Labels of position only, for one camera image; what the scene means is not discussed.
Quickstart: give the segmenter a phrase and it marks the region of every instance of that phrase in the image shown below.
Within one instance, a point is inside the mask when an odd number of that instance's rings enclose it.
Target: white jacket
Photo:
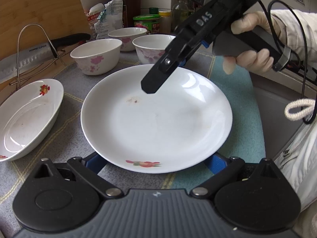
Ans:
[[[307,40],[308,62],[317,62],[317,14],[294,10],[300,19]],[[303,60],[304,39],[300,26],[289,10],[272,11],[278,20],[282,33],[280,38],[287,40]],[[275,160],[302,203],[302,213],[294,227],[304,238],[317,237],[317,120],[311,125],[302,125],[293,141]]]

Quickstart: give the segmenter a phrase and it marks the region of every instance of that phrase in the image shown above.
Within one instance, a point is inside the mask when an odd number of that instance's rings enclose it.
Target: green plastic jar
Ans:
[[[146,14],[133,17],[134,26],[136,28],[146,28],[147,34],[158,34],[159,33],[159,19],[158,14]]]

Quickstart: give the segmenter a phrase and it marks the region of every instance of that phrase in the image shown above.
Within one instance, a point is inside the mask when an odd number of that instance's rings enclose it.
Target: white drawstring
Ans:
[[[290,113],[289,111],[294,108],[298,107],[305,107],[303,110],[300,110],[297,113]],[[287,119],[291,121],[298,121],[300,119],[303,119],[306,116],[309,116],[313,113],[315,107],[315,100],[314,99],[299,99],[293,102],[290,102],[286,107],[285,107],[285,116]]]

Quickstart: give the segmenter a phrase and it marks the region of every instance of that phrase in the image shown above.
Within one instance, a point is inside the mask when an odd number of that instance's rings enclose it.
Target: kitchen knife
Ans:
[[[66,37],[53,39],[52,44],[56,50],[74,45],[80,41],[89,40],[90,35],[86,33],[72,34]],[[0,61],[0,83],[11,79],[17,75],[16,71],[16,57],[17,54],[10,55]],[[42,43],[36,46],[30,47],[19,52],[19,69],[20,74],[44,63],[47,60],[57,58],[56,53],[51,48],[50,43]]]

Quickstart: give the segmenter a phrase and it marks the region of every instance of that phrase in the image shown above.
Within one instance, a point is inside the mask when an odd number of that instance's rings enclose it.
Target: person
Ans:
[[[305,13],[298,10],[294,10],[294,12],[300,19],[305,31],[308,63],[315,63],[317,62],[317,14]],[[304,38],[299,23],[291,11],[272,10],[271,17],[274,30],[279,39],[283,44],[294,50],[301,60],[304,60]],[[261,26],[267,32],[271,33],[264,12],[244,15],[241,19],[232,23],[231,30],[233,34],[240,34],[252,30],[256,25]],[[267,49],[262,49],[258,53],[255,51],[246,51],[236,58],[225,56],[223,59],[223,70],[227,74],[232,74],[236,64],[253,73],[264,73],[271,70],[273,58],[270,57]],[[311,108],[313,108],[315,100],[310,101]],[[300,132],[294,135],[284,152],[275,160],[275,164],[279,167],[301,200],[302,212],[294,226],[294,230],[301,237],[316,238],[317,119],[310,125],[302,125]]]

